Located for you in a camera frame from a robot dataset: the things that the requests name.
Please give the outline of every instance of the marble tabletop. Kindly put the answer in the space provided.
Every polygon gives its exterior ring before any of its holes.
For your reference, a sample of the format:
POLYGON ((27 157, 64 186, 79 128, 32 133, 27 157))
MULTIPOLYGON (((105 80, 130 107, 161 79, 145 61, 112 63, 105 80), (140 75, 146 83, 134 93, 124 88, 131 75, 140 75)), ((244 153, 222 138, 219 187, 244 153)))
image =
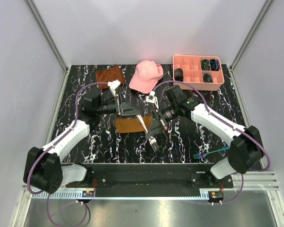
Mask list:
MULTIPOLYGON (((114 65, 73 65, 71 67, 65 91, 57 115, 52 139, 58 136, 74 119, 75 96, 79 89, 96 82, 96 71, 109 69, 114 65)), ((172 79, 172 66, 162 65, 163 80, 172 79)), ((142 111, 143 116, 150 115, 152 104, 145 102, 145 94, 130 90, 128 84, 135 72, 135 65, 119 65, 125 76, 122 94, 132 105, 142 111)), ((226 65, 222 65, 225 82, 218 91, 202 91, 208 105, 224 117, 245 125, 236 97, 234 86, 226 65)), ((162 85, 156 92, 160 107, 168 103, 163 95, 164 89, 171 84, 162 85)), ((111 97, 109 89, 101 90, 102 98, 111 97)), ((156 136, 159 152, 151 149, 144 132, 119 134, 115 129, 115 119, 119 116, 108 114, 101 116, 99 127, 80 141, 63 160, 64 163, 195 163, 216 162, 228 155, 228 151, 209 154, 203 159, 194 159, 193 154, 214 151, 227 145, 218 136, 204 126, 178 117, 169 123, 165 133, 156 136)))

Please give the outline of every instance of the brown cloth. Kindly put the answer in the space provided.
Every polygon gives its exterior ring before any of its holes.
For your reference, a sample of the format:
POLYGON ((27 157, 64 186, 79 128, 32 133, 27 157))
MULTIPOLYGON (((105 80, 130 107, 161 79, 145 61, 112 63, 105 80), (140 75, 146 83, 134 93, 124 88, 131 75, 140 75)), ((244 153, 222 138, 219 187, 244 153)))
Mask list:
MULTIPOLYGON (((97 82, 113 82, 114 80, 119 80, 121 83, 125 83, 125 78, 123 76, 122 70, 119 66, 114 66, 111 69, 97 71, 96 80, 97 82)), ((99 84, 99 89, 106 89, 108 86, 106 84, 99 84)))
MULTIPOLYGON (((149 130, 152 122, 152 116, 143 117, 143 121, 147 130, 149 130)), ((118 133, 145 131, 138 118, 117 119, 115 120, 115 128, 117 129, 118 133)))

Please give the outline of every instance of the pink tray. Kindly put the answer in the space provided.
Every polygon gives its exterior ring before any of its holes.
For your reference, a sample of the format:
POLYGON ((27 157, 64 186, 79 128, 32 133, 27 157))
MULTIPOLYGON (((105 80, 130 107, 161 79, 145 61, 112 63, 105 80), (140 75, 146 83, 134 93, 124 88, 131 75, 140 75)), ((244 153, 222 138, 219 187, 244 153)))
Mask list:
MULTIPOLYGON (((220 58, 216 56, 197 56, 197 55, 175 55, 173 57, 173 69, 175 79, 175 69, 181 68, 183 70, 183 81, 191 84, 198 90, 203 91, 217 91, 224 83, 224 76, 222 72, 222 65, 220 58), (220 63, 219 71, 205 71, 201 69, 201 61, 203 59, 217 59, 220 63), (209 73, 212 78, 212 83, 203 82, 203 72, 209 73)), ((183 90, 192 90, 184 84, 174 83, 179 85, 183 90)))

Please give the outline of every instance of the fork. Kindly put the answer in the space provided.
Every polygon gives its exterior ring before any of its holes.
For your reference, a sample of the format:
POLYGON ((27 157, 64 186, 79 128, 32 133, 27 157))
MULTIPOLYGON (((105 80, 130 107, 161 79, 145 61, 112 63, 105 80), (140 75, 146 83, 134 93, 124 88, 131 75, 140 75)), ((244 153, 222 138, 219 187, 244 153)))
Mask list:
MULTIPOLYGON (((145 132, 148 133, 148 130, 147 130, 146 126, 145 126, 145 123, 144 123, 144 121, 143 121, 142 116, 141 116, 141 115, 137 115, 137 118, 138 118, 139 121, 141 122, 141 124, 142 124, 142 126, 143 126, 145 132)), ((152 149, 153 149, 155 152, 159 151, 159 146, 158 146, 158 144, 157 144, 157 140, 156 140, 153 136, 150 136, 150 138, 149 138, 148 140, 149 140, 149 142, 150 142, 150 144, 151 144, 152 149)))
POLYGON ((157 140, 156 140, 153 136, 151 136, 151 137, 149 138, 149 142, 150 142, 150 144, 151 144, 152 149, 153 149, 155 152, 159 151, 159 146, 158 146, 158 144, 157 144, 157 140))
POLYGON ((222 151, 222 150, 228 150, 228 149, 229 149, 229 147, 224 147, 224 148, 219 149, 219 150, 208 152, 207 154, 195 154, 195 155, 193 155, 193 157, 194 157, 194 159, 199 159, 199 158, 205 157, 208 154, 215 153, 215 152, 222 151))

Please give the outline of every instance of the metal floor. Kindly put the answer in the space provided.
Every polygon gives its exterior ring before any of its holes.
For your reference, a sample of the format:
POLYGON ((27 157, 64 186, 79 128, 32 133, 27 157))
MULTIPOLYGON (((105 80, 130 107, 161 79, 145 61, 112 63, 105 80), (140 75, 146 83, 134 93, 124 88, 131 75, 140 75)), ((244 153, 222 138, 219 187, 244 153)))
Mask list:
MULTIPOLYGON (((225 192, 225 201, 235 192, 225 192)), ((71 200, 50 200, 50 213, 71 200)), ((46 199, 32 199, 25 227, 52 227, 46 217, 46 199)), ((243 191, 234 203, 211 206, 189 201, 94 200, 82 227, 276 227, 264 191, 243 191)), ((72 204, 53 216, 64 227, 79 223, 84 208, 72 204)))

